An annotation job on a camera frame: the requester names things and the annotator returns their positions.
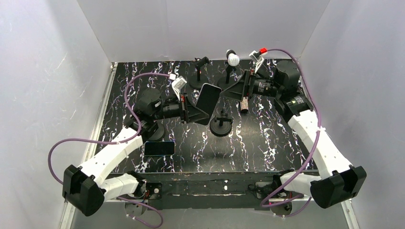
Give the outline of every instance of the phone screen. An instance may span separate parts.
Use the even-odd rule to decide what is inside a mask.
[[[145,142],[145,156],[174,155],[174,142]]]
[[[197,103],[195,106],[206,112],[210,117],[197,121],[196,123],[208,125],[211,116],[214,113],[216,104],[218,103],[219,95],[221,92],[222,89],[220,87],[208,83],[204,83],[202,85],[200,95],[198,96]]]

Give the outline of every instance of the red cap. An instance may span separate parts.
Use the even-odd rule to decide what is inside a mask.
[[[261,53],[261,54],[264,54],[264,53],[266,53],[266,52],[267,52],[267,49],[266,49],[266,48],[260,49],[260,53]]]

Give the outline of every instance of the white backdrop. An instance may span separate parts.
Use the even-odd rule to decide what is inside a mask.
[[[54,229],[64,199],[49,149],[90,136],[110,63],[75,0],[1,1],[0,44],[0,228]],[[55,150],[59,178],[85,147]]]
[[[111,62],[301,55],[329,0],[78,0]],[[268,57],[286,57],[273,52]]]
[[[362,229],[404,228],[405,2],[331,0],[301,63],[322,125],[363,166]]]

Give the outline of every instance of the black marble table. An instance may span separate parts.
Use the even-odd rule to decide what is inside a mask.
[[[278,60],[264,63],[267,71]],[[231,78],[236,79],[243,69],[251,68],[253,62],[242,60]],[[129,111],[124,103],[124,89],[132,77],[140,73],[175,73],[191,77],[195,72],[193,62],[127,62],[119,63],[108,100],[99,140],[110,141],[123,128],[129,119]],[[202,68],[209,82],[225,76],[224,61],[211,61]],[[173,94],[170,80],[165,77],[143,77],[135,81],[129,91],[130,103],[136,105],[138,96],[145,88],[157,88],[165,99]],[[196,102],[199,92],[189,86],[185,92]],[[137,172],[260,172],[280,171],[299,168],[308,156],[308,151],[297,134],[282,120],[272,106],[272,99],[255,96],[249,101],[248,114],[238,112],[238,102],[220,98],[213,115],[222,109],[233,118],[232,132],[225,137],[216,137],[209,126],[199,124],[182,124],[180,118],[160,120],[166,127],[165,141],[175,141],[176,153],[173,156],[145,157],[143,147],[133,152],[113,170],[123,173],[131,170]],[[311,162],[307,169],[316,169]]]

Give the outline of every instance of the floor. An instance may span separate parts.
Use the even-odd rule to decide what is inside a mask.
[[[294,201],[297,209],[305,201]],[[122,202],[106,202],[94,215],[85,217],[76,211],[71,229],[147,229],[138,221],[126,217],[126,212],[139,216],[136,210]],[[170,209],[163,210],[164,223],[160,229],[349,229],[342,205],[320,208],[312,201],[304,211],[290,218],[273,217],[269,211],[253,209]],[[146,211],[141,219],[159,224],[159,216]]]
[[[278,60],[267,60],[264,68],[269,74]],[[231,75],[235,80],[243,69],[252,68],[253,62],[242,60]],[[124,105],[123,92],[127,82],[140,73],[175,73],[191,77],[195,72],[190,61],[175,62],[127,62],[119,63],[112,85],[107,111],[104,117],[99,140],[110,141],[129,119],[129,111]],[[226,75],[224,61],[211,61],[202,69],[209,82]],[[136,102],[145,88],[158,88],[162,98],[173,94],[169,80],[151,76],[140,78],[129,92],[131,102]],[[199,92],[189,86],[185,92],[195,102]],[[297,135],[281,119],[272,106],[272,99],[255,96],[249,101],[248,114],[238,112],[238,102],[220,98],[215,114],[222,109],[234,118],[233,130],[225,137],[216,137],[209,126],[182,124],[179,118],[161,120],[166,127],[165,141],[175,141],[176,153],[173,156],[144,157],[143,149],[133,152],[113,171],[115,173],[135,170],[137,172],[230,172],[230,171],[280,171],[298,168],[308,156],[308,151]],[[307,169],[316,169],[310,163]]]

